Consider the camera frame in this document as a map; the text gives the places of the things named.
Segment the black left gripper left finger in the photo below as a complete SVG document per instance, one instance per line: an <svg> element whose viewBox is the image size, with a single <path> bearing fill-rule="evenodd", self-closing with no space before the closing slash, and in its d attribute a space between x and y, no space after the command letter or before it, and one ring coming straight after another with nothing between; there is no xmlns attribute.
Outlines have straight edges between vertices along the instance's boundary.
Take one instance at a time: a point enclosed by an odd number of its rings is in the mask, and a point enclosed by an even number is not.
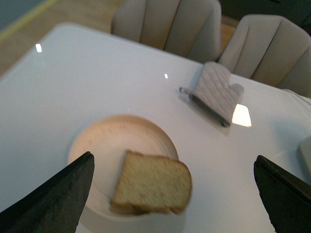
<svg viewBox="0 0 311 233"><path fill-rule="evenodd" d="M88 151L0 214L2 233L73 233L89 195L94 156Z"/></svg>

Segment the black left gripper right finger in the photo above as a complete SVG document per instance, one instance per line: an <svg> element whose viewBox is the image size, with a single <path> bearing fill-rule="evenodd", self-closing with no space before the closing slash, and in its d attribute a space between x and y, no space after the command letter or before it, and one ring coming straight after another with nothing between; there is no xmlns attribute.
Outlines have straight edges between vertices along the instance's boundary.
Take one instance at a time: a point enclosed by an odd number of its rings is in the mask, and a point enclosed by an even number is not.
<svg viewBox="0 0 311 233"><path fill-rule="evenodd" d="M311 186L266 157L254 162L261 201L277 233L311 231Z"/></svg>

